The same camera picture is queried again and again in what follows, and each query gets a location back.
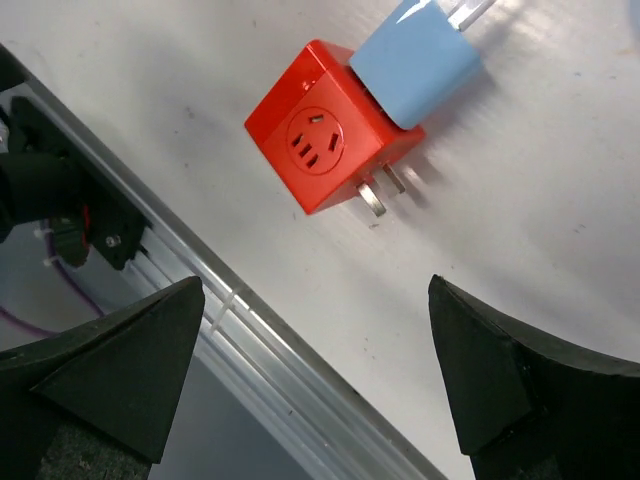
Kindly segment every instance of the usb charger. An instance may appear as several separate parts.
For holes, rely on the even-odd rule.
[[[393,122],[410,130],[481,66],[462,32],[495,0],[466,0],[449,15],[434,0],[404,0],[350,60]]]

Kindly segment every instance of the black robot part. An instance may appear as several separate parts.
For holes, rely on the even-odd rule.
[[[0,93],[30,81],[0,45]],[[93,246],[123,269],[140,247],[144,216],[37,102],[12,93],[10,108],[0,108],[9,129],[9,151],[0,154],[0,242],[16,225],[48,219],[67,263],[82,265]]]
[[[0,478],[147,478],[173,422],[204,310],[188,278],[0,353]]]
[[[549,335],[440,277],[429,311],[478,480],[640,478],[640,365]]]

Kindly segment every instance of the black bracket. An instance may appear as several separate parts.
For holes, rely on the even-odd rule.
[[[0,44],[0,92],[9,90],[27,80],[20,62]]]
[[[639,364],[549,335],[440,277],[429,312],[478,480],[640,478]]]
[[[60,255],[73,264],[71,259],[77,261],[78,252],[90,244],[111,266],[123,269],[139,248],[144,216],[31,100],[12,99],[8,124],[9,155],[47,154],[51,161],[64,161],[81,172],[75,210],[53,218]]]

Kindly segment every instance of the red power strip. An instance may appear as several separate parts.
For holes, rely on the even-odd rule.
[[[308,214],[358,195],[372,173],[425,138],[398,128],[348,66],[353,51],[314,40],[245,122]]]

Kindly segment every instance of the screw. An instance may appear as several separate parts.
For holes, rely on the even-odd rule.
[[[109,248],[115,248],[122,243],[122,239],[120,235],[111,235],[105,239],[104,243],[106,243]]]

